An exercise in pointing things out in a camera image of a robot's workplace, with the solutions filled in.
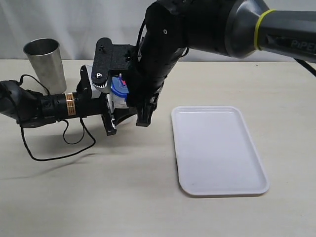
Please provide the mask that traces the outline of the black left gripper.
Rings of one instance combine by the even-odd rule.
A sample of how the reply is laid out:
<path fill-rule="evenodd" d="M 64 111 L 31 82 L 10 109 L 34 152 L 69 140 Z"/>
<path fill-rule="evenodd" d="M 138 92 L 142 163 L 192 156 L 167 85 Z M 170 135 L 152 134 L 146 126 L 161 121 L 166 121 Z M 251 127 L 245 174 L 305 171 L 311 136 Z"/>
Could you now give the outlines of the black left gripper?
<path fill-rule="evenodd" d="M 100 95 L 99 98 L 95 99 L 84 95 L 75 95 L 75 111 L 76 114 L 73 116 L 74 118 L 86 118 L 89 116 L 100 115 L 108 136 L 117 133 L 117 125 L 122 124 L 124 121 L 137 115 L 137 110 L 135 108 L 116 108 L 111 114 L 108 99 L 105 95 Z"/>

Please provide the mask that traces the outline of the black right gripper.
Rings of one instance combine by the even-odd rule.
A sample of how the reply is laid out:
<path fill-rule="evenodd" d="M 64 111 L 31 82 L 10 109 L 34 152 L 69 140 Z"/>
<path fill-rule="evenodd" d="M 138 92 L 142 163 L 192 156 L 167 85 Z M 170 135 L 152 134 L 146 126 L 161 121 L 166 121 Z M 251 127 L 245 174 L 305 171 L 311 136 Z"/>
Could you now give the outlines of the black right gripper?
<path fill-rule="evenodd" d="M 134 50 L 126 73 L 129 90 L 127 104 L 137 110 L 136 125 L 148 127 L 158 100 L 151 98 L 158 93 L 165 80 L 165 49 L 160 46 L 141 46 Z"/>

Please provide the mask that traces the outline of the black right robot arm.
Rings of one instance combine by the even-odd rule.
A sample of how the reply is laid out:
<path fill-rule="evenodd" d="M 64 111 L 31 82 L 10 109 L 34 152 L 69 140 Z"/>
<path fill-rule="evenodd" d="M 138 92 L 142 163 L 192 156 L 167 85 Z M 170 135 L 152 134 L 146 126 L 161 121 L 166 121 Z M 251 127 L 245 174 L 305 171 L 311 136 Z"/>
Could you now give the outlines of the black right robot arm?
<path fill-rule="evenodd" d="M 316 14 L 270 9 L 262 0 L 153 2 L 125 78 L 138 126 L 150 125 L 165 79 L 190 49 L 238 59 L 266 51 L 315 62 Z"/>

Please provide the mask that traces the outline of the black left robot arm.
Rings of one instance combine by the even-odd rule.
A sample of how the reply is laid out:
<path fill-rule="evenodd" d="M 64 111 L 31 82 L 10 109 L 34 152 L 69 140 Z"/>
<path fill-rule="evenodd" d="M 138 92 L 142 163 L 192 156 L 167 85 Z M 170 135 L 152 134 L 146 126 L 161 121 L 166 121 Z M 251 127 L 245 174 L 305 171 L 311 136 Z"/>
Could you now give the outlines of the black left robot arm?
<path fill-rule="evenodd" d="M 76 92 L 43 95 L 25 90 L 17 81 L 0 82 L 0 113 L 16 120 L 23 128 L 37 128 L 57 121 L 100 115 L 106 134 L 116 134 L 116 125 L 136 115 L 132 108 L 110 110 L 105 94 L 92 98 L 92 92 L 82 83 Z"/>

